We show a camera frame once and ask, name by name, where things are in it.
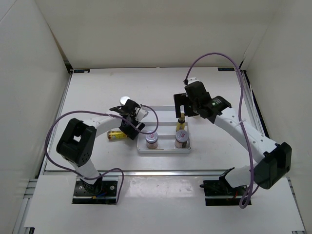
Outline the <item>yellow small bottle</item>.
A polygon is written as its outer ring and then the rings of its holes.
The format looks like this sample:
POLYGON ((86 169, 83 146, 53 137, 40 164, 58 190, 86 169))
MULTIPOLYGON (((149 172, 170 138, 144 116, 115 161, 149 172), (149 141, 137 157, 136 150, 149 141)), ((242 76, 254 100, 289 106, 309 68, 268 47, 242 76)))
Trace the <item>yellow small bottle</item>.
POLYGON ((178 118, 175 130, 176 131, 184 130, 185 129, 185 123, 186 123, 186 119, 184 117, 178 118))
POLYGON ((122 131, 108 131, 107 138, 110 141, 126 139, 127 135, 124 134, 122 131))

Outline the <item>red label spice jar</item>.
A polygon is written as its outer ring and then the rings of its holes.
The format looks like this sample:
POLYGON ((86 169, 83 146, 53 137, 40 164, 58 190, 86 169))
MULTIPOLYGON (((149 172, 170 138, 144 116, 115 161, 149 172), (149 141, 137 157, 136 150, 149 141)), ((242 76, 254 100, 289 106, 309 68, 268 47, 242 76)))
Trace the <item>red label spice jar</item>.
POLYGON ((158 147, 158 133, 149 131, 145 137, 146 146, 148 149, 156 149, 158 147))
POLYGON ((189 133, 186 130, 178 130, 175 135, 175 147, 178 149, 186 148, 189 140, 189 133))

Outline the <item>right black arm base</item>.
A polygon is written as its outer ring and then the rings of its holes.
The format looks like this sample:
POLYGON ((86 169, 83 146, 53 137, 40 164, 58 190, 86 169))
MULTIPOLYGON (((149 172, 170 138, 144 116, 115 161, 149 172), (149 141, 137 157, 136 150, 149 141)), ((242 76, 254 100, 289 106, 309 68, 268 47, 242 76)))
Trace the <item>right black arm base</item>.
POLYGON ((226 170, 218 180, 204 180, 200 188, 204 190, 206 206, 238 206, 243 194, 247 191, 247 185, 231 187, 225 176, 234 167, 226 170))

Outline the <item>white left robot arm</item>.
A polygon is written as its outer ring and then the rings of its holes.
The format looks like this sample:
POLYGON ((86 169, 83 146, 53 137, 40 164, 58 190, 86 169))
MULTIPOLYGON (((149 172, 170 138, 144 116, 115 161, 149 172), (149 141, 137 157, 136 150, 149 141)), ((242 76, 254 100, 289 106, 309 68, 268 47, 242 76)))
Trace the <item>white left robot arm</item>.
POLYGON ((56 151, 81 175, 86 191, 97 195, 102 190, 102 183, 98 178, 100 173, 91 161, 96 138, 118 128, 134 140, 145 127, 141 121, 147 115, 148 112, 141 105, 128 99, 125 104, 110 108, 106 116, 99 115, 87 120, 73 118, 68 122, 56 151))

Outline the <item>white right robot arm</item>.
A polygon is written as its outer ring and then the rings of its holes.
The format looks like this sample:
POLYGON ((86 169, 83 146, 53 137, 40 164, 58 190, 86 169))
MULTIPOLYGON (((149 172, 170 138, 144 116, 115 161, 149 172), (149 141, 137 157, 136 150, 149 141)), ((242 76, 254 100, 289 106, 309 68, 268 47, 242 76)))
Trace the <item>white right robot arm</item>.
POLYGON ((192 79, 185 86, 184 93, 174 95, 174 103, 177 118, 183 110, 188 117, 207 119, 251 153, 250 167, 229 169, 219 178, 219 190, 223 194, 230 195, 236 188, 249 183, 268 190, 289 172, 291 146, 286 142, 276 143, 240 120, 232 105, 221 96, 211 97, 201 81, 192 79))

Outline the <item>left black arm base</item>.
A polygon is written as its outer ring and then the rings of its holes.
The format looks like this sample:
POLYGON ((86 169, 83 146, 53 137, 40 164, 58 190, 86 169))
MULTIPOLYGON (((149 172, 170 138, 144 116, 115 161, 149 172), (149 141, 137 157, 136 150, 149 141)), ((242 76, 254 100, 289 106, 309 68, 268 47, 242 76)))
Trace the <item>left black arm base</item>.
POLYGON ((98 179, 95 184, 87 184, 77 179, 73 191, 73 204, 116 205, 117 179, 98 179))

